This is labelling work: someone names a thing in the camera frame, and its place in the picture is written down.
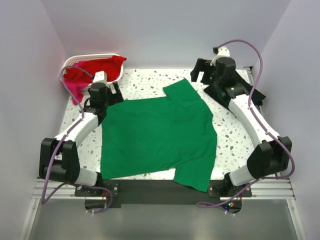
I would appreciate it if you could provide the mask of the green t-shirt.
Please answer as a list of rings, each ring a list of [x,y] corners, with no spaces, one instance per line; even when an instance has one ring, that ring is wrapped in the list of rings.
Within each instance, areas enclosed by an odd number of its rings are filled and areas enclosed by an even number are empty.
[[[107,108],[102,178],[174,169],[176,183],[206,192],[217,150],[213,114],[186,79],[163,91],[164,97],[125,100]]]

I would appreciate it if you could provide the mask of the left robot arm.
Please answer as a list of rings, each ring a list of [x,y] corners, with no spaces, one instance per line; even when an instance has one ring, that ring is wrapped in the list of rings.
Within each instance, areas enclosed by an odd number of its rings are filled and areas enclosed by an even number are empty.
[[[80,166],[78,148],[107,115],[107,108],[124,101],[118,83],[94,83],[88,89],[78,118],[54,138],[45,138],[40,146],[39,177],[44,180],[84,185],[92,196],[99,196],[104,184],[96,171]]]

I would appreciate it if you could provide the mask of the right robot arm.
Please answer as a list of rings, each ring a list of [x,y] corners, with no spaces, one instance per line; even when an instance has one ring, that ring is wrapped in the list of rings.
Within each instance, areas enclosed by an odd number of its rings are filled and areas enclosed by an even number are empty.
[[[219,197],[233,197],[246,184],[282,172],[288,168],[292,141],[281,137],[264,120],[256,106],[260,106],[265,96],[247,83],[236,71],[236,62],[230,57],[219,58],[215,65],[210,60],[197,59],[190,73],[191,81],[196,82],[203,73],[201,83],[204,92],[233,113],[248,133],[254,150],[239,169],[224,175],[219,184],[213,185]]]

